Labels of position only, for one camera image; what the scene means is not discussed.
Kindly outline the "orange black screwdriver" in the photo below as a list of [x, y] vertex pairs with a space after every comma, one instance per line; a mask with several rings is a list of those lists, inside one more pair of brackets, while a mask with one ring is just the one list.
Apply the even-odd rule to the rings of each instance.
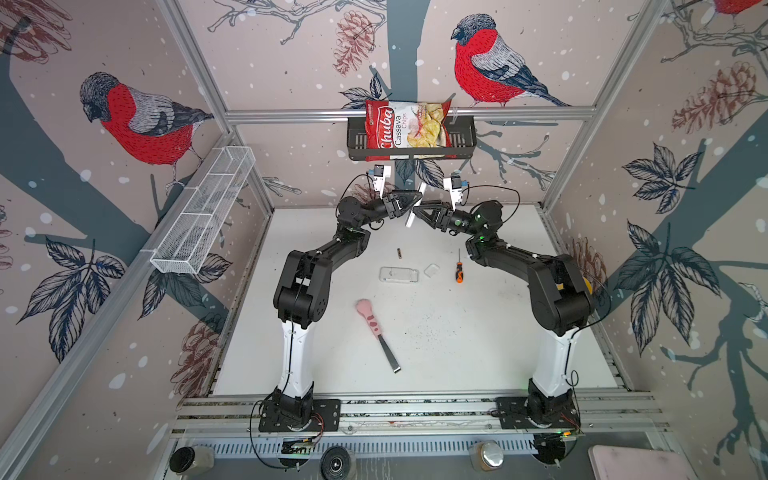
[[464, 281], [463, 263], [461, 261], [461, 251], [457, 253], [457, 262], [455, 268], [455, 281], [461, 284]]

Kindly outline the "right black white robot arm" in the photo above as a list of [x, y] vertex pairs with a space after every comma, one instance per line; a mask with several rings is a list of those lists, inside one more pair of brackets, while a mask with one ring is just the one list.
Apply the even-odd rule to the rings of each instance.
[[531, 310], [544, 330], [539, 360], [528, 384], [527, 416], [546, 426], [575, 407], [570, 360], [581, 332], [596, 309], [592, 287], [573, 257], [534, 253], [515, 247], [499, 234], [502, 205], [484, 201], [469, 211], [447, 202], [428, 201], [413, 208], [416, 218], [453, 236], [466, 234], [467, 256], [482, 267], [511, 274], [528, 284]]

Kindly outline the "white remote grey buttons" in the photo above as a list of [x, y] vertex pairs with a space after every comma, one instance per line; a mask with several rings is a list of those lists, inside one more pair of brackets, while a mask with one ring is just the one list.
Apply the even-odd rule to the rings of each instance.
[[383, 283], [417, 283], [419, 272], [405, 267], [381, 267], [379, 270], [379, 280]]

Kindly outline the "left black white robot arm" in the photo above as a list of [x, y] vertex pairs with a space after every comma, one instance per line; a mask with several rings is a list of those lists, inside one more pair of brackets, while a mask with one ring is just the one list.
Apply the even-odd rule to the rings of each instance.
[[346, 196], [335, 213], [332, 239], [287, 255], [273, 297], [283, 332], [281, 376], [272, 394], [280, 414], [302, 425], [312, 415], [314, 380], [309, 356], [314, 325], [329, 304], [333, 272], [365, 252], [371, 236], [368, 225], [400, 218], [422, 198], [416, 190], [393, 190], [367, 203]]

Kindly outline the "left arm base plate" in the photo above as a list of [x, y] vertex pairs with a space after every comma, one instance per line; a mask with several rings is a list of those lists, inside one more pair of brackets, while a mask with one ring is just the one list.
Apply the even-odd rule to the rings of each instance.
[[261, 433], [336, 432], [339, 428], [341, 402], [338, 399], [291, 398], [265, 399], [256, 408], [254, 419]]

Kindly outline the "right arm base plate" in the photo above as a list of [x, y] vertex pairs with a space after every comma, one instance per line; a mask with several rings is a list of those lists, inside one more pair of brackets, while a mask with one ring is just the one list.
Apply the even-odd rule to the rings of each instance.
[[500, 421], [502, 429], [559, 429], [574, 430], [581, 427], [581, 417], [570, 400], [551, 400], [542, 397], [498, 397], [492, 416]]

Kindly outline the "white remote green buttons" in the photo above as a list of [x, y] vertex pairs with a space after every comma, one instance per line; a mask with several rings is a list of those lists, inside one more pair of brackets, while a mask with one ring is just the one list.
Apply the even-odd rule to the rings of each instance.
[[427, 187], [427, 184], [426, 184], [425, 182], [422, 182], [422, 183], [420, 184], [419, 188], [418, 188], [418, 192], [419, 192], [419, 194], [420, 194], [420, 197], [419, 197], [419, 199], [418, 199], [418, 200], [417, 200], [417, 201], [414, 203], [413, 207], [412, 207], [412, 208], [410, 209], [410, 211], [409, 211], [409, 214], [408, 214], [408, 216], [407, 216], [407, 220], [406, 220], [406, 227], [407, 227], [407, 228], [411, 228], [411, 227], [412, 227], [412, 225], [413, 225], [413, 223], [414, 223], [414, 221], [415, 221], [415, 219], [416, 219], [416, 215], [415, 215], [415, 208], [416, 208], [416, 207], [418, 207], [418, 206], [419, 206], [419, 205], [422, 203], [422, 200], [423, 200], [423, 196], [424, 196], [424, 193], [425, 193], [425, 191], [426, 191], [426, 187]]

